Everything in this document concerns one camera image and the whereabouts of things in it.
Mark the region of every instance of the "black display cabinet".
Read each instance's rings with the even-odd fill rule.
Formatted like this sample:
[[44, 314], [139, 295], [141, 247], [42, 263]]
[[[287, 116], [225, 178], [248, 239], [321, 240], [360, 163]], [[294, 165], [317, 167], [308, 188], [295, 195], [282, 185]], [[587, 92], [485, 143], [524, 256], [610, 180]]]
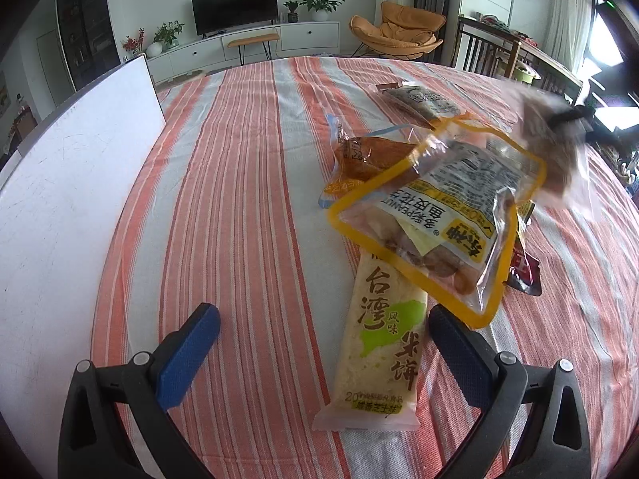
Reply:
[[119, 64], [107, 0], [56, 0], [60, 37], [76, 91]]

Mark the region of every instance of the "white plant pot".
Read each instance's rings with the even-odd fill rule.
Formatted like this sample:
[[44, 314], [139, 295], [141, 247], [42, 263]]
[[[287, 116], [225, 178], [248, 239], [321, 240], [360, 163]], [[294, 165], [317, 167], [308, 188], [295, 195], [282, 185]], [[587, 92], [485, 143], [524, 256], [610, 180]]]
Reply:
[[320, 9], [311, 11], [311, 19], [314, 22], [325, 22], [328, 20], [328, 10]]
[[159, 41], [156, 41], [155, 43], [151, 43], [146, 48], [146, 55], [148, 57], [155, 57], [157, 55], [160, 55], [161, 53], [162, 53], [162, 43], [160, 43]]

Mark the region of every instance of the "black tv screen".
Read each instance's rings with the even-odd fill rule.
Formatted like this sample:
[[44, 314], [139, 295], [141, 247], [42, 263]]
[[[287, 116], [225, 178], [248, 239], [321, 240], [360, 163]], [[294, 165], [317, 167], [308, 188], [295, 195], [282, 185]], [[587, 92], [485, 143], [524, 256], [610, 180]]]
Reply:
[[277, 19], [277, 0], [192, 0], [197, 34]]

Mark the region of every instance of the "silver bolt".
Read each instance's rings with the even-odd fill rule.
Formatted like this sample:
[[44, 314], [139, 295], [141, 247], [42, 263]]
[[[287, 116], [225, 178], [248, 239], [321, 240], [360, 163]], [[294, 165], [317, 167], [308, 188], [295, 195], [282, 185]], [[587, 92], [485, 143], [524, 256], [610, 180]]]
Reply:
[[567, 373], [570, 373], [570, 371], [573, 370], [573, 363], [566, 358], [561, 358], [561, 360], [559, 361], [559, 366], [562, 371], [566, 371]]
[[89, 362], [88, 360], [81, 360], [78, 362], [75, 370], [78, 371], [78, 373], [84, 373], [85, 371], [89, 370], [89, 367], [91, 367], [91, 362]]
[[506, 365], [512, 365], [517, 361], [517, 357], [513, 355], [510, 351], [502, 351], [499, 354], [499, 360]]
[[151, 360], [151, 355], [149, 355], [146, 351], [140, 351], [133, 355], [133, 363], [135, 365], [144, 365], [149, 360]]

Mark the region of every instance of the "white tv cabinet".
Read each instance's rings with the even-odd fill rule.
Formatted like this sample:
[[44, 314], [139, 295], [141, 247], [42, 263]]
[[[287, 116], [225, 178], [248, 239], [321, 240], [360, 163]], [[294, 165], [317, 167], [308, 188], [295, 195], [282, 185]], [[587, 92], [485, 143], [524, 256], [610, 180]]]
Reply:
[[[323, 52], [339, 53], [339, 22], [277, 23], [245, 28], [176, 46], [148, 60], [155, 84], [193, 72], [240, 65], [237, 48], [228, 48], [233, 40], [277, 32], [280, 39], [270, 41], [273, 59]], [[245, 63], [266, 60], [261, 43], [246, 46]]]

